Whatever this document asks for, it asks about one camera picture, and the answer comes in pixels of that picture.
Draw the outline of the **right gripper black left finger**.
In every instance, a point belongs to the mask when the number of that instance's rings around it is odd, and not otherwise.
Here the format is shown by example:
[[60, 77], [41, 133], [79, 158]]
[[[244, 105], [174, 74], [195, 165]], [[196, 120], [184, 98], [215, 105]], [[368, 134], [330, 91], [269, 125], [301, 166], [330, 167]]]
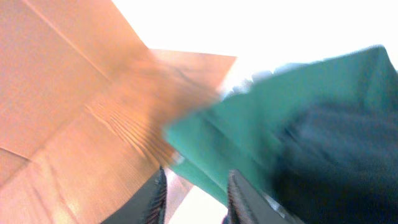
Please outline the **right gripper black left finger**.
[[167, 177], [159, 167], [150, 179], [101, 224], [164, 224], [167, 209]]

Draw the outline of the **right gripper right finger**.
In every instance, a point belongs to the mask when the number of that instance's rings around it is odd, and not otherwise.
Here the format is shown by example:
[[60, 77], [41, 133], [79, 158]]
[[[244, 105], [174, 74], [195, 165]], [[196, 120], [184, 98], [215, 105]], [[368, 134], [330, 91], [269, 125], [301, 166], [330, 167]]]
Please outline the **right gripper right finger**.
[[227, 224], [304, 224], [267, 194], [260, 194], [238, 170], [228, 176]]

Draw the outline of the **dark green garment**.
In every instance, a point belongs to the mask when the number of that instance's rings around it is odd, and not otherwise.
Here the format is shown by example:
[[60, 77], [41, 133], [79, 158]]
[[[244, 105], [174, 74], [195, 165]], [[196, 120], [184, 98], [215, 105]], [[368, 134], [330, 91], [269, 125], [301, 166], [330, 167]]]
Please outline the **dark green garment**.
[[222, 204], [228, 173], [240, 170], [255, 188], [269, 191], [280, 152], [277, 133], [312, 103], [331, 100], [378, 111], [397, 111], [397, 70], [377, 45], [312, 63], [289, 64], [169, 124], [165, 140], [182, 156], [172, 170]]

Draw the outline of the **black garment with teal print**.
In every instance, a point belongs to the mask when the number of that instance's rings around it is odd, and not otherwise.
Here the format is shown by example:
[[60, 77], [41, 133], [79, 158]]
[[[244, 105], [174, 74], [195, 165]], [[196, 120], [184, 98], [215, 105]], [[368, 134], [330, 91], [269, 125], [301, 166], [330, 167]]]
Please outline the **black garment with teal print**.
[[276, 200], [305, 223], [397, 222], [397, 113], [321, 104], [279, 134]]

